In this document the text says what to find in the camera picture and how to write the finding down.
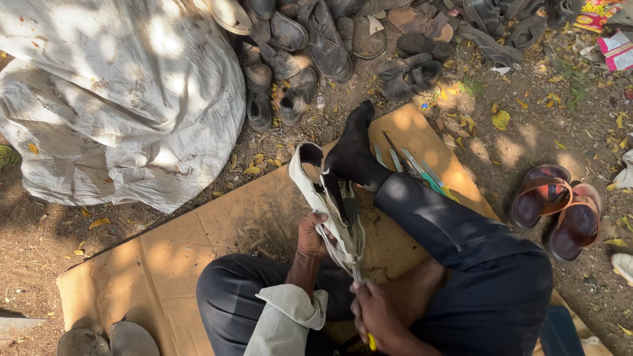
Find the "person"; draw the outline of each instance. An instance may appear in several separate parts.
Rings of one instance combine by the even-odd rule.
[[[386,284],[354,282],[319,268],[327,249],[315,226],[327,216],[310,213],[292,265],[233,254],[203,270],[196,295],[215,354],[345,355],[320,329],[354,319],[362,340],[371,333],[389,355],[531,355],[553,289],[548,256],[380,165],[369,148],[372,120],[369,101],[352,111],[325,166],[374,192],[375,206],[433,259]]]

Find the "soil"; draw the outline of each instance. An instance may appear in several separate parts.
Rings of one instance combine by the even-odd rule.
[[[355,50],[378,51],[382,36],[367,35],[367,18],[354,21]],[[92,216],[86,217],[82,207],[48,203],[30,196],[22,188],[19,165],[0,172],[0,313],[19,313],[47,320],[23,333],[18,340],[0,346],[0,355],[55,354],[57,341],[64,332],[55,280],[73,265],[209,202],[214,198],[213,193],[226,193],[256,179],[259,175],[243,174],[251,162],[262,169],[260,175],[266,174],[277,168],[275,160],[286,164],[301,141],[323,145],[337,139],[347,115],[363,100],[374,102],[377,116],[401,106],[403,103],[387,101],[380,95],[382,81],[373,76],[376,64],[396,56],[395,42],[399,31],[389,23],[384,24],[387,51],[371,61],[356,60],[356,76],[352,83],[333,86],[326,84],[324,79],[320,81],[318,92],[325,97],[322,114],[317,113],[313,102],[310,111],[294,128],[279,123],[269,132],[258,134],[245,124],[235,146],[235,164],[229,160],[213,184],[171,215],[143,203],[134,203],[87,207]],[[621,221],[622,217],[633,213],[633,194],[618,189],[606,190],[622,169],[619,160],[622,153],[631,146],[624,143],[620,147],[620,143],[627,138],[631,141],[629,131],[633,131],[633,113],[622,93],[633,83],[622,72],[609,73],[597,63],[582,59],[571,47],[576,36],[582,36],[588,44],[595,43],[596,35],[588,32],[565,30],[553,34],[548,31],[546,38],[526,52],[520,69],[505,76],[491,71],[492,65],[482,61],[475,46],[462,40],[451,61],[445,64],[446,72],[455,73],[458,65],[462,69],[467,65],[463,81],[470,84],[469,87],[480,87],[481,93],[471,96],[456,80],[443,78],[437,94],[431,91],[412,100],[420,105],[504,222],[507,222],[505,207],[510,196],[518,188],[523,173],[534,165],[558,163],[569,169],[574,180],[591,183],[598,189],[605,205],[602,241],[583,251],[573,263],[553,260],[555,288],[614,355],[631,355],[633,336],[625,334],[618,324],[633,329],[633,289],[624,278],[612,272],[610,255],[616,250],[631,253],[633,249],[604,244],[603,241],[621,238],[633,246],[633,231]],[[557,73],[553,62],[544,54],[545,50],[554,51],[556,56],[553,58],[573,63],[574,71],[585,72],[584,85],[588,95],[579,101],[575,112],[566,107],[571,79],[556,81]],[[298,57],[303,63],[308,61],[305,53]],[[0,68],[4,68],[10,59],[9,56],[0,60]],[[283,82],[276,84],[284,88]],[[559,95],[561,103],[548,107],[549,93]],[[517,99],[527,105],[526,109]],[[491,108],[495,102],[499,110],[510,114],[508,128],[504,131],[495,128],[491,122]],[[629,113],[630,118],[625,117],[624,127],[619,129],[616,116],[621,111]],[[471,115],[474,128],[468,130],[468,127],[460,126],[459,115]],[[460,132],[462,136],[470,136],[461,139],[463,149],[456,142]],[[7,144],[1,136],[0,144]],[[259,153],[263,154],[264,160],[254,162],[258,159],[254,156]],[[103,217],[109,218],[111,223],[88,229],[91,222]],[[521,238],[541,244],[541,236],[552,222],[551,217],[544,217],[535,229],[515,231]],[[236,246],[235,250],[253,252],[253,248],[247,246],[251,243],[245,241],[244,246]],[[268,243],[257,247],[256,250],[265,251],[261,252],[264,257],[292,258],[292,246]]]

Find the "cardboard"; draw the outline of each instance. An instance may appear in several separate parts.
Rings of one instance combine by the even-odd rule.
[[[377,119],[369,129],[371,142],[380,146],[385,164],[394,169],[383,130],[396,145],[407,147],[418,160],[423,158],[464,205],[498,219],[415,105]],[[367,232],[365,277],[381,283],[429,258],[374,207],[371,193],[359,187],[355,193]],[[309,211],[286,167],[274,170],[63,273],[57,285],[65,327],[107,331],[126,317],[149,331],[162,356],[213,355],[195,298],[202,269],[232,252],[258,250],[280,259],[296,248],[298,221]],[[339,342],[354,335],[350,322],[329,323],[327,331]]]

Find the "black sock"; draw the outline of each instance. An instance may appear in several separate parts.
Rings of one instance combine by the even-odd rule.
[[[393,171],[378,163],[370,150],[367,129],[372,121],[373,104],[365,100],[349,114],[339,142],[325,158],[325,168],[376,193]]]

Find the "white shirt sleeve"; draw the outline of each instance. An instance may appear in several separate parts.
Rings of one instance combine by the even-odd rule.
[[[266,305],[246,346],[244,356],[304,355],[308,330],[325,325],[327,292],[308,294],[294,284],[263,288],[256,297]]]

